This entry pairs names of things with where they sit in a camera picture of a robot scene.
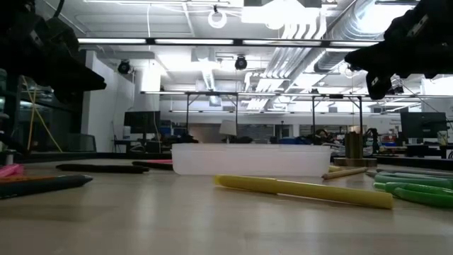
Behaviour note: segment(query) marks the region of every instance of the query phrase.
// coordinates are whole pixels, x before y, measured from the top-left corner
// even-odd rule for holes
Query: security camera
[[[234,64],[234,67],[236,68],[236,70],[244,70],[245,68],[247,68],[246,57],[238,56],[238,59],[236,60],[236,64]]]
[[[118,71],[120,74],[130,74],[133,69],[130,66],[130,61],[128,59],[121,60],[120,65],[118,66]]]

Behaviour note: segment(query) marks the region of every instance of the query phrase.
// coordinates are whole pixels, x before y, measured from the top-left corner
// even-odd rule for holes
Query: wooden table
[[[89,164],[130,161],[86,160]],[[60,174],[57,163],[28,175]],[[394,210],[215,187],[210,176],[91,174],[83,188],[0,201],[5,255],[451,254],[453,211],[397,200]],[[363,174],[331,181],[372,188]]]

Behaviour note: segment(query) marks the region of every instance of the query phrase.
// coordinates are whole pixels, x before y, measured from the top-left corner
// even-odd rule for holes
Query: ceiling
[[[37,10],[45,18],[55,12],[59,0],[36,0]],[[326,8],[326,26],[332,23],[352,0],[337,0],[334,8]],[[231,1],[231,7],[223,8],[227,22],[223,28],[213,28],[208,23],[211,6],[191,5],[122,5],[114,3],[87,3],[84,0],[66,1],[60,18],[74,28],[78,37],[153,37],[153,38],[281,38],[285,29],[269,29],[265,24],[242,23],[238,13],[243,1]],[[153,52],[164,72],[161,78],[165,90],[174,90],[181,85],[195,86],[203,80],[205,73],[191,63],[195,47],[177,46],[109,46],[92,47],[99,52]],[[212,70],[215,80],[244,82],[248,72],[263,72],[273,60],[277,50],[274,47],[212,47],[218,68]],[[244,55],[248,69],[236,71],[234,63],[238,55]],[[119,59],[106,62],[112,67]],[[287,65],[291,62],[288,54]],[[136,68],[146,67],[149,60],[132,59]],[[419,89],[419,79],[413,79],[406,86],[414,91]],[[355,74],[338,66],[323,79],[312,84],[320,93],[349,93],[365,87],[365,73]]]

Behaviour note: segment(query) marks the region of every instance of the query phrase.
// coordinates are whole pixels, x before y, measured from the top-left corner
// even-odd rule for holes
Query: translucent plastic container
[[[318,176],[328,172],[329,146],[285,144],[173,144],[176,173]]]

